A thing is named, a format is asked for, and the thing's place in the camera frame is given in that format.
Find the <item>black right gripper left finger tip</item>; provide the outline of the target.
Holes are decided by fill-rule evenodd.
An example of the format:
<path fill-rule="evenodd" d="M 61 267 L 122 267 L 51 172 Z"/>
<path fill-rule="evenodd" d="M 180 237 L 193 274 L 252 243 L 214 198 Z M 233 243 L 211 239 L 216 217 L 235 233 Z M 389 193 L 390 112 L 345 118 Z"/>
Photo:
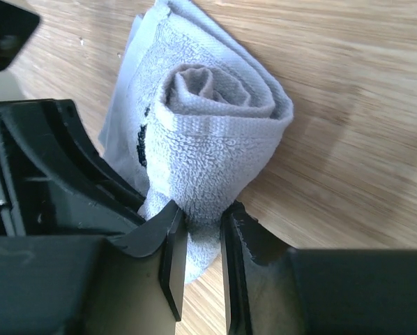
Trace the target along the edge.
<path fill-rule="evenodd" d="M 0 237 L 0 334 L 173 334 L 185 253 L 173 202 L 117 239 Z"/>

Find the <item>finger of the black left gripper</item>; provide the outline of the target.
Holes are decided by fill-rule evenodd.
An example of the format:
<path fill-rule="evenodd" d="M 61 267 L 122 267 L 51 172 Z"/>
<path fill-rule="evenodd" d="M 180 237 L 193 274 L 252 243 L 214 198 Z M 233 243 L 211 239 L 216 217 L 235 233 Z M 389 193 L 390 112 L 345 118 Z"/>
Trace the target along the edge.
<path fill-rule="evenodd" d="M 0 0 L 0 72 L 7 69 L 40 24 L 28 1 Z"/>

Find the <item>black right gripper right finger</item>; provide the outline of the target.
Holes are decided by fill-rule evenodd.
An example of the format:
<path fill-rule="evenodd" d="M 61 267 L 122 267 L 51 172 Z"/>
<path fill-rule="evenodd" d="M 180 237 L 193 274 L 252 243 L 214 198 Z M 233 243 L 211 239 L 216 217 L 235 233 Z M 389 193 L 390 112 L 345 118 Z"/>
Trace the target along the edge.
<path fill-rule="evenodd" d="M 417 250 L 294 248 L 222 216 L 228 334 L 417 334 Z"/>

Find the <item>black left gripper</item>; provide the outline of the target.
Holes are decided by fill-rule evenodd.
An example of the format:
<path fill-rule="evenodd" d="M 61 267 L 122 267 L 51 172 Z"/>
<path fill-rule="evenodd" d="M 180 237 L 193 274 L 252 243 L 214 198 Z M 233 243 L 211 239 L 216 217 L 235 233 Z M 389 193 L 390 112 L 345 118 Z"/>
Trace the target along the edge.
<path fill-rule="evenodd" d="M 0 235 L 124 235 L 142 196 L 100 157 L 71 100 L 0 102 Z"/>

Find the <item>light grey panda towel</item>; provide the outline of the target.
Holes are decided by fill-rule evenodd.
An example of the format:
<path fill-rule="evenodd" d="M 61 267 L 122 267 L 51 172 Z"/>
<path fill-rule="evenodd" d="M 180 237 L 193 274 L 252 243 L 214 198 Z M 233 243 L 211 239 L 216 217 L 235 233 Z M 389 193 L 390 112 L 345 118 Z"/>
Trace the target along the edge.
<path fill-rule="evenodd" d="M 145 198 L 186 214 L 185 281 L 220 252 L 222 213 L 264 169 L 294 117 L 280 83 L 191 1 L 157 1 L 132 24 L 99 140 Z"/>

